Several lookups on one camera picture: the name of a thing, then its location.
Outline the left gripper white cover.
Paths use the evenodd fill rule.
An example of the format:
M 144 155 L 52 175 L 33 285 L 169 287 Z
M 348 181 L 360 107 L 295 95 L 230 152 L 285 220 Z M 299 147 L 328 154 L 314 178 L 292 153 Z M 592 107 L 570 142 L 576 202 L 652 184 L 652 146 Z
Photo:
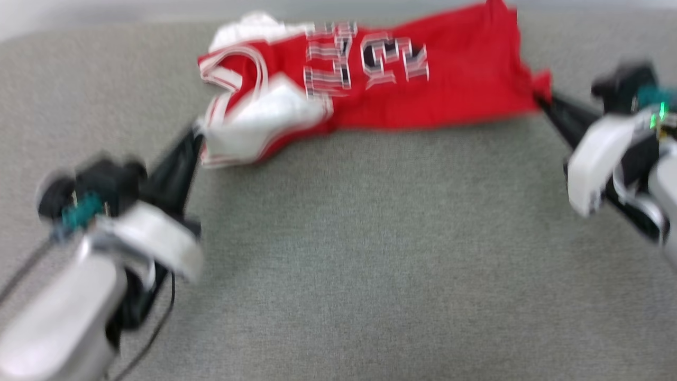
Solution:
M 183 214 L 203 139 L 189 127 L 162 157 L 148 176 L 148 203 Z M 112 259 L 125 283 L 109 321 L 118 330 L 143 325 L 165 279 L 176 275 L 195 284 L 205 266 L 200 224 L 176 220 L 150 204 L 137 203 L 116 219 L 101 217 L 89 234 L 91 248 Z

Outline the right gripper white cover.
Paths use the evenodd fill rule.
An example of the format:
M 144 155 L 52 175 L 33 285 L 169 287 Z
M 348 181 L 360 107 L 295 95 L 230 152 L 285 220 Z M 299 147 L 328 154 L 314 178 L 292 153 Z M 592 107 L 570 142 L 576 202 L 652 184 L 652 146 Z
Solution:
M 607 201 L 648 240 L 664 244 L 665 212 L 648 192 L 648 174 L 657 159 L 651 153 L 641 154 L 640 174 L 636 176 L 627 174 L 622 165 L 631 149 L 645 142 L 658 144 L 655 111 L 602 117 L 602 111 L 565 94 L 538 95 L 537 104 L 574 149 L 566 163 L 571 207 L 582 217 L 589 217 Z

